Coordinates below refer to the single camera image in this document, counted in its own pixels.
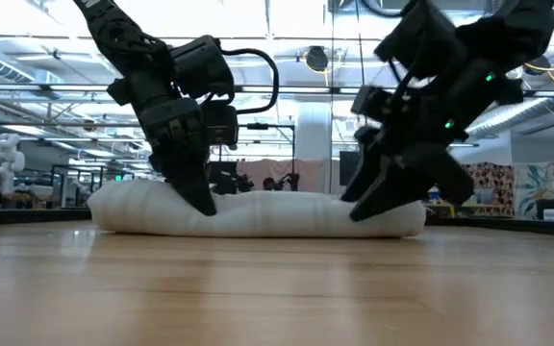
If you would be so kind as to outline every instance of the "desk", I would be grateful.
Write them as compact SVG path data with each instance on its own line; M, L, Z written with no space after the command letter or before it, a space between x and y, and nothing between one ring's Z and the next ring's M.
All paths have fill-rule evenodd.
M500 206L500 205L474 205L474 206L463 205L460 207L455 207L449 203L444 203L444 202L424 203L424 207L435 211L439 216L447 216L447 217L457 217L457 210L467 210L467 209L476 210L479 208L498 208L498 209L503 208L503 206Z

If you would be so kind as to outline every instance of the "white robot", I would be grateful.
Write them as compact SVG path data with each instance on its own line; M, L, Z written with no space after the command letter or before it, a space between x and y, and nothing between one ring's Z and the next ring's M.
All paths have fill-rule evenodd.
M83 185L81 182L78 181L78 179L74 178L71 180L71 183L78 188L78 191L80 194L84 195L85 197L89 197L93 191L89 188L89 186Z
M14 173L25 169L25 156L16 148L20 136L0 135L0 191L14 192Z

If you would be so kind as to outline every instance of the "metal beam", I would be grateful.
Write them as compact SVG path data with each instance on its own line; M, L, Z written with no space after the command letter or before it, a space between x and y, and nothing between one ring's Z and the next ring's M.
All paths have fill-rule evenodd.
M0 91L60 91L60 92L106 92L108 85L39 85L39 84L0 84ZM325 86L281 86L280 94L311 94L330 95L346 94L355 95L358 87L325 87ZM384 90L394 91L393 87ZM237 92L261 93L272 92L272 86L236 86ZM523 94L527 98L554 97L554 90L525 90Z
M542 124L540 126L536 126L529 130L521 131L520 134L523 136L530 136L553 128L554 128L554 121L547 124Z
M0 121L0 126L32 126L42 128L59 128L59 127L74 127L74 128L139 128L138 123L39 123L39 122L5 122Z

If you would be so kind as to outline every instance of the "humanoid robot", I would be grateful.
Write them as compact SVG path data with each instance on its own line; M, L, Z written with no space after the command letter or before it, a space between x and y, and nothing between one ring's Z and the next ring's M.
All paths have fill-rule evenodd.
M14 192L14 173L25 169L25 155L17 150L19 135L0 135L0 191Z

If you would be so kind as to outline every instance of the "ceiling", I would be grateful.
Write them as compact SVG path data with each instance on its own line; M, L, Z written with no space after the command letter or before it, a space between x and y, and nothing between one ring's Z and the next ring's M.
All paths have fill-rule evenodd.
M364 7L358 8L356 15L356 1L340 0L342 10L336 12L329 11L330 0L117 0L116 3L145 33L160 37L173 46L209 34L220 37L224 49L253 47L266 51L277 62L282 87L395 86L390 69L379 62L372 51L398 20L377 17ZM397 8L402 3L385 1L385 6ZM458 25L472 22L484 13L484 6L480 5L484 1L442 0L437 3ZM325 73L312 71L306 65L304 58L310 46L324 47L331 61ZM554 69L554 36L545 55ZM0 61L42 83L48 78L50 83L66 85L106 85L117 77L116 70L97 51L87 22L72 0L0 0ZM227 61L237 85L271 85L270 69L264 61L254 57L228 58ZM554 71L551 74L523 74L524 88L554 90ZM12 82L0 76L0 83ZM60 98L53 101L34 92L0 90L0 105L14 106L28 114L19 118L18 110L2 111L0 108L0 119L13 116L24 121L70 123L92 119L107 123L138 123L130 107L119 107L104 92L86 92L80 88L79 91L59 92L58 96ZM268 96L256 92L240 93L235 106L263 105ZM333 107L333 140L343 146L350 145L354 131L364 123L349 112L353 97L354 93L337 95ZM282 92L277 107L262 114L241 116L239 123L294 124L301 102L331 102L331 96L327 92ZM519 124L517 130L527 133L549 122L554 122L554 111ZM104 127L91 132L83 128L44 131L49 136L142 138L138 127ZM528 136L554 136L554 127ZM248 145L249 149L239 149L239 153L261 155L270 152L276 156L291 153L291 134L287 131L242 130L240 138L284 143ZM81 143L69 144L82 148ZM125 143L108 147L117 154L129 154L130 148L133 151L143 149ZM138 152L133 156L144 158Z

